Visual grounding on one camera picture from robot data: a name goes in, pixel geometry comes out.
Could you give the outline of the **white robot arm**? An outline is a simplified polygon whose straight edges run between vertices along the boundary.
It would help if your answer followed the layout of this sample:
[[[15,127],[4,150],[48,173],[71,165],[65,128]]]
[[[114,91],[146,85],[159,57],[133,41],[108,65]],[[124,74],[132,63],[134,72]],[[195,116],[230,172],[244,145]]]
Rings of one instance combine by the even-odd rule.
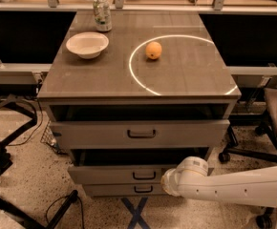
[[[161,185],[174,197],[277,208],[277,166],[209,176],[208,163],[190,156],[167,170]]]

